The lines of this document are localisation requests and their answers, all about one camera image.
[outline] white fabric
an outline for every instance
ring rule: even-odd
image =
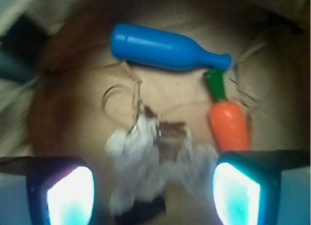
[[[187,139],[177,160],[159,162],[159,149],[154,144],[158,121],[141,115],[136,131],[127,135],[117,130],[109,138],[106,151],[115,161],[119,185],[110,199],[110,211],[121,215],[130,210],[135,200],[151,202],[168,183],[182,184],[192,195],[207,195],[217,153],[211,146],[192,146]]]

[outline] black object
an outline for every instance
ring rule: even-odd
[[[220,163],[233,165],[260,184],[258,224],[270,225],[277,221],[282,171],[309,166],[310,151],[227,151],[220,155]]]
[[[0,78],[24,84],[35,78],[36,67],[50,37],[21,15],[1,37]]]
[[[48,214],[46,214],[49,211],[47,190],[80,166],[87,165],[79,157],[0,158],[1,173],[26,176],[29,210],[34,225],[50,223]]]
[[[138,225],[163,212],[166,212],[165,201],[159,196],[150,203],[135,201],[130,211],[115,219],[117,225]]]

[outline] bottle neck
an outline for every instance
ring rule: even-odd
[[[231,57],[228,54],[218,55],[203,50],[201,56],[202,65],[209,68],[221,68],[227,71],[231,65]]]

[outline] brown cardboard surface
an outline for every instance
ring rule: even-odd
[[[310,148],[310,33],[263,31],[238,61],[254,150]]]
[[[185,121],[195,142],[215,144],[207,121],[211,100],[202,81],[202,73],[206,69],[172,73],[136,64],[130,67],[126,63],[116,64],[119,61],[111,56],[109,38],[113,25],[118,21],[187,35],[208,51],[231,54],[235,64],[241,54],[248,52],[252,39],[266,27],[268,16],[266,11],[242,0],[87,0],[72,12],[44,54],[29,114],[29,129],[35,155],[78,155],[89,163],[96,179],[95,217],[98,220],[93,224],[112,221],[109,216],[108,221],[104,220],[107,217],[101,216],[108,213],[109,197],[115,186],[113,166],[104,151],[105,142],[118,126],[116,120],[122,121],[119,127],[129,127],[135,114],[131,96],[116,96],[110,101],[109,110],[115,118],[114,125],[111,127],[105,123],[101,98],[113,84],[126,84],[140,90],[145,103],[158,113],[161,120]],[[278,67],[270,52],[261,54],[252,64],[252,57],[240,58],[238,89],[242,93],[233,82],[236,81],[234,67],[224,75],[228,98],[242,101],[246,105],[243,107],[245,113],[249,108],[251,110],[251,135],[255,149],[282,145],[286,142],[284,137],[290,138],[291,129],[280,131],[276,136],[267,130],[277,130],[284,125],[278,110],[284,106],[288,106],[290,111],[295,108],[294,104],[286,103],[293,98],[290,93],[280,106],[278,100],[274,100],[280,97],[278,89],[273,87],[278,85],[282,89],[287,86],[285,82],[275,83],[283,73],[281,70],[274,73],[260,70],[260,67],[267,67],[267,63],[262,62],[265,57],[269,60],[269,67]],[[249,75],[252,70],[259,75]],[[261,100],[253,99],[256,93],[270,96],[263,105],[265,110],[258,113],[255,111]],[[267,122],[257,125],[257,121]],[[285,121],[289,126],[299,126],[292,119]],[[263,136],[254,138],[255,133]],[[299,137],[294,136],[291,143],[302,144],[297,139]],[[192,198],[178,186],[168,187],[165,199],[167,214],[154,218],[150,223],[219,223],[211,201]]]

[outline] cyan light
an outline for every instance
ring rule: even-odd
[[[47,191],[51,225],[87,225],[94,205],[94,177],[77,167]]]
[[[224,225],[256,225],[260,184],[229,163],[220,163],[213,176],[213,197]]]

